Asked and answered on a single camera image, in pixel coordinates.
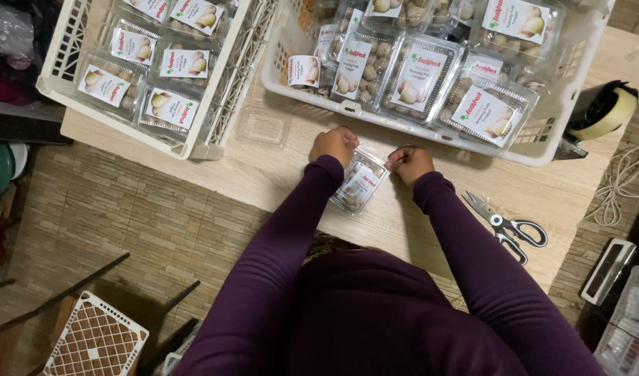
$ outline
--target person's arm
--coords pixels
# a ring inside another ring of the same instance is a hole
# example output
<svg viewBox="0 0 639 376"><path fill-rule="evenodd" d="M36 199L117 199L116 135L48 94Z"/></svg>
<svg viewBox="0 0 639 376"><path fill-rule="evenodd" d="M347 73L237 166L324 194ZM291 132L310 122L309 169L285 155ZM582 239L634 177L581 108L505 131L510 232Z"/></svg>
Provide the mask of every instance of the person's arm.
<svg viewBox="0 0 639 376"><path fill-rule="evenodd" d="M414 152L430 160L423 149ZM454 186L440 173L429 172L434 169L427 163L427 169L415 170L414 159L402 160L398 167L409 164L404 180L413 186L415 203L431 220L470 313L505 341L532 376L603 375L574 329L457 197Z"/></svg>
<svg viewBox="0 0 639 376"><path fill-rule="evenodd" d="M294 281L357 144L342 127L317 137L316 161L243 251L174 375L270 373Z"/></svg>

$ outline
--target purple long-sleeve shirt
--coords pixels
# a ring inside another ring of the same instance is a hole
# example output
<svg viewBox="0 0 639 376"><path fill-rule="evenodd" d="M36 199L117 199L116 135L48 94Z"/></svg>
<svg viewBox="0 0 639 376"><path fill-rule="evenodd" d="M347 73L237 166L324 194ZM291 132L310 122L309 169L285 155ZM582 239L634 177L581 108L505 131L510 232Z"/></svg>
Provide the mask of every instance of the purple long-sleeve shirt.
<svg viewBox="0 0 639 376"><path fill-rule="evenodd" d="M386 252L301 267L343 181L322 156L236 262L176 375L603 375L541 288L440 173L414 186L470 314Z"/></svg>

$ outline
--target light wood tabletop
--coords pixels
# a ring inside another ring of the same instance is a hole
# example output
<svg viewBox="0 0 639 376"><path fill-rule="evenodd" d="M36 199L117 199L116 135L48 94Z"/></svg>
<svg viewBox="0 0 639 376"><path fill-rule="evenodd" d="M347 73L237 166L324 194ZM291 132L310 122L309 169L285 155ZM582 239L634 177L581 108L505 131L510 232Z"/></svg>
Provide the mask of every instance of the light wood tabletop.
<svg viewBox="0 0 639 376"><path fill-rule="evenodd" d="M630 81L632 87L639 89L639 36L606 28L585 87L615 79ZM61 132L267 211L275 210L300 179L318 132L348 125L359 136L362 147L379 158L386 158L399 145L417 144L433 153L437 170L454 184L457 194L470 190L485 195L506 217L530 219L545 228L549 235L547 246L534 248L523 244L522 248L529 257L526 270L546 292L624 130L621 127L597 141L584 142L583 148L590 153L582 160L553 161L531 168L290 100L267 92L258 77L250 86L236 128L252 115L289 122L289 136L283 149L242 141L235 137L234 130L221 160L182 161L74 110L67 110ZM391 177L375 192L360 216L351 216L329 205L319 228L356 244L382 248L420 268L451 278L428 218L424 218L411 198L411 190L397 177Z"/></svg>

